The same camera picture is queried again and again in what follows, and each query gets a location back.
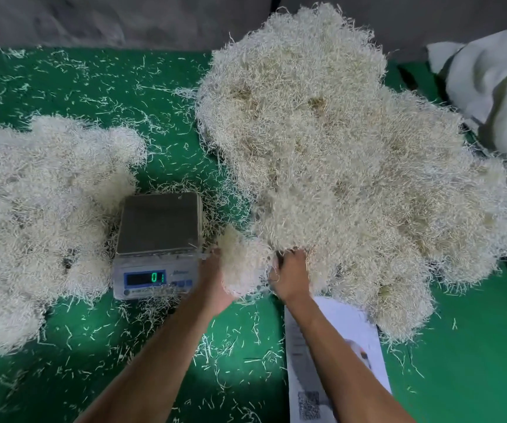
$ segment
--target green mat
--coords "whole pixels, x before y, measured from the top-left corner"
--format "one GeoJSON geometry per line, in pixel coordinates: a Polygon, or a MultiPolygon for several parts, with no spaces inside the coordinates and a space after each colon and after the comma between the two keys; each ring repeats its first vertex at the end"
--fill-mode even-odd
{"type": "MultiPolygon", "coordinates": [[[[185,97],[208,61],[204,53],[0,51],[0,124],[25,127],[32,113],[127,124],[156,153],[138,173],[143,191],[183,179],[215,190],[225,173],[201,150],[185,97]]],[[[409,70],[425,89],[425,65],[409,70]]],[[[385,83],[407,87],[394,64],[385,83]]],[[[427,86],[424,94],[437,98],[427,86]]],[[[239,219],[233,208],[230,201],[221,210],[239,219]]],[[[465,297],[435,287],[434,296],[439,317],[416,343],[383,350],[394,396],[419,422],[507,421],[506,268],[465,297]]],[[[0,357],[0,422],[73,421],[153,332],[141,306],[108,293],[93,307],[63,299],[50,309],[39,341],[0,357]]],[[[250,421],[242,419],[246,409],[262,422],[287,421],[282,316],[272,297],[219,316],[203,338],[218,358],[207,362],[199,348],[170,421],[250,421]]]]}

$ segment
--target qr code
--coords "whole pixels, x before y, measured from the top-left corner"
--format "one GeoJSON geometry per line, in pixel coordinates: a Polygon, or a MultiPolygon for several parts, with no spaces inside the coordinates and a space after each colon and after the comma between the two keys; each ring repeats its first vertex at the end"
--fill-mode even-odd
{"type": "Polygon", "coordinates": [[[319,392],[299,392],[299,415],[301,420],[320,419],[319,392]]]}

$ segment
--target paper sheet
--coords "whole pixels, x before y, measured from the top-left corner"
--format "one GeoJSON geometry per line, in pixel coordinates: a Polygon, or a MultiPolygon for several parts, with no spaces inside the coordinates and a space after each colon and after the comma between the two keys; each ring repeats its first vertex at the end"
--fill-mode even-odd
{"type": "MultiPolygon", "coordinates": [[[[365,313],[350,305],[324,297],[317,297],[315,300],[326,319],[351,343],[351,347],[365,352],[367,359],[362,360],[390,392],[376,326],[367,320],[365,313]]],[[[334,423],[336,420],[330,401],[321,385],[308,346],[287,308],[284,320],[291,423],[334,423]]]]}

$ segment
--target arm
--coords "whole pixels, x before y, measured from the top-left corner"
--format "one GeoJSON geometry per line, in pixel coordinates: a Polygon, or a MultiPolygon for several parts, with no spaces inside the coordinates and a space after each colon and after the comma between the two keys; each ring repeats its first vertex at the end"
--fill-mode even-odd
{"type": "Polygon", "coordinates": [[[287,253],[283,267],[272,273],[271,280],[276,294],[299,324],[339,423],[414,422],[310,296],[304,251],[287,253]]]}
{"type": "Polygon", "coordinates": [[[201,262],[199,283],[177,311],[75,423],[165,422],[210,320],[233,299],[215,253],[201,262]]]}

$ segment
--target gray wall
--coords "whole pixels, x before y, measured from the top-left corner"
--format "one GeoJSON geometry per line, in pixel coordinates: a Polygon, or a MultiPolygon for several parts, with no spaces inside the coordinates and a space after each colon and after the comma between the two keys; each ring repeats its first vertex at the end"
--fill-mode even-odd
{"type": "MultiPolygon", "coordinates": [[[[398,60],[426,43],[468,42],[507,28],[507,0],[281,0],[291,12],[339,4],[398,60]]],[[[271,0],[0,0],[0,46],[210,50],[267,18],[271,0]]]]}

